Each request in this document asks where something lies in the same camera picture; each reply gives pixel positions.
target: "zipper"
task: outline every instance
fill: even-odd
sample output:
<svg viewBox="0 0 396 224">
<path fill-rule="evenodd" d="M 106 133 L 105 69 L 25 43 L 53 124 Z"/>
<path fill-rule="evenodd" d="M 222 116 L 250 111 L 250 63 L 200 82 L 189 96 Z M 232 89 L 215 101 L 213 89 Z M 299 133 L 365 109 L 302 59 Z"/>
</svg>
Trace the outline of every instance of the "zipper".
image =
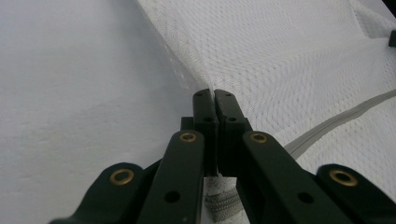
<svg viewBox="0 0 396 224">
<path fill-rule="evenodd" d="M 244 209 L 236 188 L 216 195 L 206 195 L 205 206 L 214 222 L 223 221 Z"/>
</svg>

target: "black metal bracket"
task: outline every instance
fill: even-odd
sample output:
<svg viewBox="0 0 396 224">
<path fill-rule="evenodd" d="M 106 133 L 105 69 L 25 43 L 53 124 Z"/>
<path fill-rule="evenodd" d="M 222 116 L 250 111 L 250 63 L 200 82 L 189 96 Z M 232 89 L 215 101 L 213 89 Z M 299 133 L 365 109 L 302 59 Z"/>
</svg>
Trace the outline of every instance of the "black metal bracket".
<svg viewBox="0 0 396 224">
<path fill-rule="evenodd" d="M 104 170 L 76 213 L 51 224 L 200 223 L 204 176 L 237 177 L 250 223 L 396 223 L 396 204 L 336 164 L 302 169 L 268 133 L 253 132 L 227 91 L 198 91 L 161 161 Z"/>
</svg>

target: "white fabric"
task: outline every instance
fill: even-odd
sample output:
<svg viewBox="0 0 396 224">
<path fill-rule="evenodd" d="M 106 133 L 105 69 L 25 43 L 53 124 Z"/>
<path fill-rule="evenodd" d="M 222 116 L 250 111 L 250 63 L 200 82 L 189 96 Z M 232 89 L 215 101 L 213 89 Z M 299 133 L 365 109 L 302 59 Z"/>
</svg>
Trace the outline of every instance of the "white fabric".
<svg viewBox="0 0 396 224">
<path fill-rule="evenodd" d="M 282 145 L 396 89 L 396 50 L 388 47 L 396 23 L 356 0 L 140 0 L 140 4 L 175 61 L 211 89 L 233 92 L 253 129 L 272 134 Z M 181 73 L 180 80 L 194 87 Z M 380 120 L 396 116 L 386 106 L 375 111 Z M 367 118 L 359 119 L 360 124 L 367 124 Z M 394 127 L 396 120 L 388 122 Z M 323 163 L 340 161 L 375 176 L 373 181 L 396 201 L 396 138 L 390 137 L 395 130 L 373 122 L 362 127 L 375 125 L 373 130 L 350 133 L 356 141 L 374 132 L 384 135 L 370 138 L 371 144 L 352 144 L 352 138 L 334 131 L 298 162 L 314 173 Z M 335 135 L 344 142 L 332 142 Z M 212 186 L 217 188 L 213 192 L 229 188 Z M 224 223 L 231 220 L 241 223 L 246 218 L 241 212 Z"/>
</svg>

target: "white quilted fabric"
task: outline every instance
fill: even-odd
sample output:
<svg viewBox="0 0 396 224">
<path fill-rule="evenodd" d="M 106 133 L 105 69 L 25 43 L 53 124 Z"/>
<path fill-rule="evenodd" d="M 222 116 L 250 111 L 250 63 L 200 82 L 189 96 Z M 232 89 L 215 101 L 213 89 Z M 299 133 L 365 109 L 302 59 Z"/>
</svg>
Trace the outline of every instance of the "white quilted fabric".
<svg viewBox="0 0 396 224">
<path fill-rule="evenodd" d="M 396 24 L 356 0 L 140 4 L 176 65 L 191 73 L 192 78 L 179 71 L 190 93 L 202 82 L 233 92 L 253 129 L 272 134 L 282 145 L 396 89 L 396 50 L 388 47 Z M 339 127 L 298 162 L 313 173 L 323 163 L 350 166 L 396 201 L 393 108 L 394 102 L 384 103 Z M 213 186 L 213 191 L 229 188 Z M 224 223 L 246 221 L 241 212 Z"/>
</svg>

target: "brass grommet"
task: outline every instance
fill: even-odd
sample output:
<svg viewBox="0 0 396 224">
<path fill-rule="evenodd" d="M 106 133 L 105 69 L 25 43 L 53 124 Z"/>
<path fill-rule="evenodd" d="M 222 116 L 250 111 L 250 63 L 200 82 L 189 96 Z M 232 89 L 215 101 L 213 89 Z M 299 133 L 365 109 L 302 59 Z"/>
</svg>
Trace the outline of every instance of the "brass grommet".
<svg viewBox="0 0 396 224">
<path fill-rule="evenodd" d="M 183 133 L 180 135 L 180 141 L 182 142 L 193 142 L 197 139 L 197 135 L 193 133 Z"/>
<path fill-rule="evenodd" d="M 121 180 L 118 180 L 116 178 L 117 175 L 122 174 L 122 173 L 126 173 L 127 176 Z M 111 174 L 110 176 L 110 182 L 113 185 L 117 185 L 117 186 L 121 186 L 121 185 L 126 185 L 129 182 L 131 182 L 131 180 L 134 179 L 134 171 L 130 170 L 130 169 L 119 169 L 115 172 L 113 172 L 113 174 Z"/>
<path fill-rule="evenodd" d="M 330 170 L 330 177 L 344 186 L 355 187 L 358 185 L 358 179 L 355 176 L 342 170 Z"/>
<path fill-rule="evenodd" d="M 268 138 L 262 133 L 253 133 L 250 135 L 250 140 L 257 143 L 265 143 L 268 140 Z"/>
</svg>

